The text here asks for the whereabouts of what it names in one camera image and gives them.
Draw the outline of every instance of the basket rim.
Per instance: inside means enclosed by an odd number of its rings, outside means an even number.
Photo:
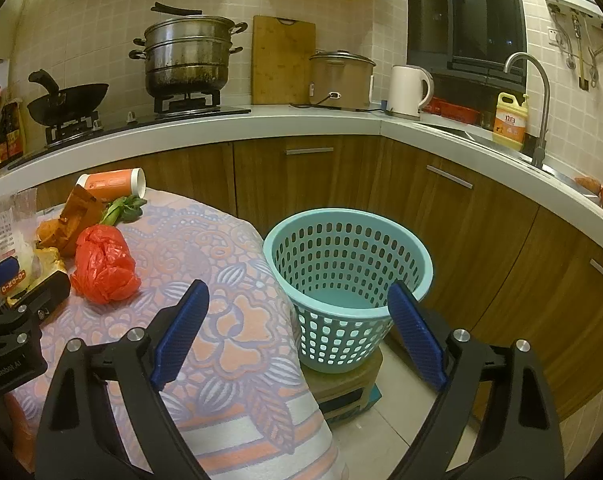
[[[287,296],[292,300],[295,306],[301,306],[302,308],[307,308],[309,310],[316,310],[322,314],[328,314],[329,316],[335,316],[340,318],[345,318],[349,320],[361,320],[362,318],[366,318],[369,320],[372,319],[382,319],[390,317],[390,312],[388,310],[388,305],[371,307],[371,308],[346,308],[343,306],[335,306],[329,303],[324,303],[323,301],[315,300],[310,296],[300,292],[296,288],[294,288],[290,283],[286,281],[286,279],[279,273],[277,270],[273,255],[273,246],[274,240],[277,236],[283,231],[289,224],[297,221],[299,218],[310,217],[314,214],[318,213],[354,213],[360,215],[365,218],[374,218],[377,221],[382,221],[384,223],[392,225],[394,228],[403,232],[408,238],[410,238],[419,251],[424,255],[424,275],[422,276],[422,280],[417,286],[417,288],[413,291],[413,295],[417,301],[421,301],[424,299],[427,294],[430,286],[433,282],[433,260],[430,258],[430,253],[425,248],[422,241],[417,238],[411,231],[403,227],[403,225],[398,224],[397,222],[393,222],[392,220],[385,218],[380,215],[376,215],[374,213],[369,213],[367,211],[362,211],[359,209],[349,209],[342,207],[326,207],[326,208],[318,208],[318,209],[309,209],[307,211],[302,211],[301,213],[294,214],[289,216],[288,218],[279,222],[275,227],[273,227],[270,232],[267,234],[264,240],[264,254],[265,259],[268,262],[268,266],[272,273],[275,275],[277,282],[283,288],[283,291],[287,294]]]

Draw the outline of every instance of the tile floor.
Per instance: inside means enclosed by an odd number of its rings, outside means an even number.
[[[426,386],[386,344],[377,386],[381,399],[368,412],[332,427],[350,469],[349,480],[384,480],[412,443],[435,402]],[[466,428],[449,468],[468,460],[476,433]]]

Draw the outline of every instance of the orange paper cup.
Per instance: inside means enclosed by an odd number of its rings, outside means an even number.
[[[143,198],[146,194],[146,175],[141,168],[95,174],[85,173],[76,182],[95,198],[108,202],[128,195]]]

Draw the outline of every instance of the wall outlet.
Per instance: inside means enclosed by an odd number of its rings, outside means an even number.
[[[561,32],[559,32],[556,28],[549,27],[548,28],[548,43],[552,46],[559,46],[559,42],[561,41]]]

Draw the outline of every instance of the black wok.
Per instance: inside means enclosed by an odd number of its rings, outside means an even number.
[[[60,126],[68,121],[88,117],[99,106],[108,90],[106,83],[73,86],[59,90],[59,85],[45,70],[37,70],[28,81],[39,83],[47,91],[28,104],[31,117],[44,126]]]

